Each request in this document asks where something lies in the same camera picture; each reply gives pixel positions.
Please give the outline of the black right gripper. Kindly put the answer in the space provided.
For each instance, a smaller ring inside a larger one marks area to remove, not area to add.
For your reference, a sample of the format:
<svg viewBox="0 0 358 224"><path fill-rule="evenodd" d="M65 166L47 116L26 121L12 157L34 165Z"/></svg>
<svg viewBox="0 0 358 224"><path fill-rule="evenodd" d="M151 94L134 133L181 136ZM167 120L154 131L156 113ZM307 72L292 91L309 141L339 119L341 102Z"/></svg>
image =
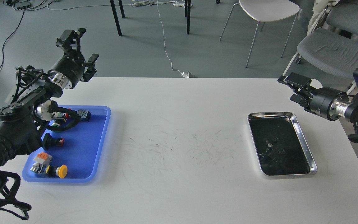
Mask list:
<svg viewBox="0 0 358 224"><path fill-rule="evenodd" d="M345 92L329 87L314 88L311 86L311 78L294 72L287 76L281 75L277 82L294 91L295 95L290 97L290 101L299 104L304 111L329 121L344 117L345 111L352 104Z"/></svg>

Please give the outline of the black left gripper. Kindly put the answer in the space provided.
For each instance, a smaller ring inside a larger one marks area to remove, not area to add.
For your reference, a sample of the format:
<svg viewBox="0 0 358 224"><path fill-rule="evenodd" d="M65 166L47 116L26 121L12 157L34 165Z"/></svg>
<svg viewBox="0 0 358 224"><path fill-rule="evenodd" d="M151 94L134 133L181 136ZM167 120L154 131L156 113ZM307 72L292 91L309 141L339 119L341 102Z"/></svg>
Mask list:
<svg viewBox="0 0 358 224"><path fill-rule="evenodd" d="M73 89L78 82L88 82L95 75L95 61L99 54L92 54L85 62L80 51L80 38L86 33L85 28L64 30L56 40L56 46L64 51L63 56L51 67L48 75L51 82L61 89Z"/></svg>

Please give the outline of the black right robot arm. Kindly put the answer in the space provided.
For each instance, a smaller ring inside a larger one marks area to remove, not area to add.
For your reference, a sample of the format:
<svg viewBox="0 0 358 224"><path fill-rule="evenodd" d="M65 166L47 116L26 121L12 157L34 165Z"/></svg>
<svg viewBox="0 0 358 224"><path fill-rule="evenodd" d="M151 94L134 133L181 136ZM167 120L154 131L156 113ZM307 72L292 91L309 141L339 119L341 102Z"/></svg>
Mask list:
<svg viewBox="0 0 358 224"><path fill-rule="evenodd" d="M353 77L358 89L358 68L353 72ZM358 93L351 96L329 87L314 88L310 85L310 78L297 73L280 76L278 82L294 91L290 100L305 111L330 121L343 117L352 123L355 133L348 135L348 139L358 144Z"/></svg>

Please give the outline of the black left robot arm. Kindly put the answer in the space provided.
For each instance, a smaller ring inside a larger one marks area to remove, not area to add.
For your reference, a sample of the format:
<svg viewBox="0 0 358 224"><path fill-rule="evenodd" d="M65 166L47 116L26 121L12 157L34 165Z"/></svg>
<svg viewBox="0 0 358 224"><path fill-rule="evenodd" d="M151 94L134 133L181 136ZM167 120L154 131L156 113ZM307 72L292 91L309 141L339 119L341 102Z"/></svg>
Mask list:
<svg viewBox="0 0 358 224"><path fill-rule="evenodd" d="M0 210L7 204L21 210L14 216L28 220L31 206L18 201L15 196L20 187L18 174L2 171L1 167L18 155L29 155L39 148L62 146L63 138L52 138L45 131L61 132L90 119L87 110L71 110L59 107L52 98L61 97L64 89L74 88L79 81L88 82L96 73L92 54L85 61L80 51L80 38L86 29L65 30L57 39L56 46L64 51L62 57L48 72L16 68L17 85L11 103L0 108Z"/></svg>

